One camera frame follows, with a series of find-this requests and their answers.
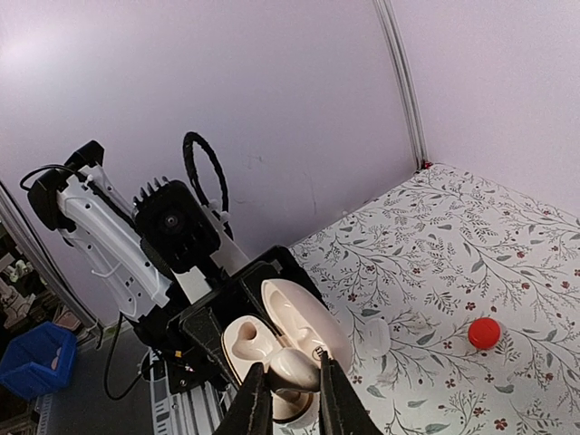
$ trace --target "red bottle cap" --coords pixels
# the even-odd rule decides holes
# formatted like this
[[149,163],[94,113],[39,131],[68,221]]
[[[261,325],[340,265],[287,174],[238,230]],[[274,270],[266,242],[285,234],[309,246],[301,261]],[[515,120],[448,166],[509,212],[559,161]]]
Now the red bottle cap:
[[501,336],[499,323],[489,317],[474,321],[469,327],[468,337],[471,344],[482,351],[498,344]]

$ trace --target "floral tablecloth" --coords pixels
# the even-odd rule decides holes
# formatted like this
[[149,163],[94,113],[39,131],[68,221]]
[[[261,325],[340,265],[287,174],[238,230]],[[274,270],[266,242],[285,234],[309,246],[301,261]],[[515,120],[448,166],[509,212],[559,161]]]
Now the floral tablecloth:
[[[386,434],[580,433],[576,217],[435,165],[293,251],[353,340],[349,376]],[[504,327],[488,352],[467,340],[481,316]],[[376,317],[392,347],[365,357]]]

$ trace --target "white wall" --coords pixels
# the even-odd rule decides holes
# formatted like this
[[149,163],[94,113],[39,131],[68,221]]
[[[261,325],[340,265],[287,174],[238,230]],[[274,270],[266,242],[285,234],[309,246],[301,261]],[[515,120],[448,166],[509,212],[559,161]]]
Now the white wall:
[[580,215],[580,3],[393,6],[430,158]]
[[[0,0],[0,177],[14,192],[28,170],[96,139],[131,198],[155,176],[185,178],[188,130],[216,148],[232,227],[251,256],[329,225],[413,170],[371,2]],[[112,321],[88,267],[43,236],[88,306]]]

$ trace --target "red flower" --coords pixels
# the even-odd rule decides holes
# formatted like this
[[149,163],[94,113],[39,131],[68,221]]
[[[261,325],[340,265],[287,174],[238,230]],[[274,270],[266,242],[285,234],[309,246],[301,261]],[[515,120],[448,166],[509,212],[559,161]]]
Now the red flower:
[[508,422],[506,421],[506,419],[495,420],[493,424],[496,425],[497,430],[505,430],[506,427],[508,426]]

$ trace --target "blue container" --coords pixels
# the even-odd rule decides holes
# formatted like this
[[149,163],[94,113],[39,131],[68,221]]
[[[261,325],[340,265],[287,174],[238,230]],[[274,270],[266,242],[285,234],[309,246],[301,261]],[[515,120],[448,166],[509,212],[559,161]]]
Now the blue container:
[[[51,364],[61,349],[58,364]],[[76,357],[76,337],[46,322],[14,338],[0,362],[0,383],[26,401],[69,385]]]

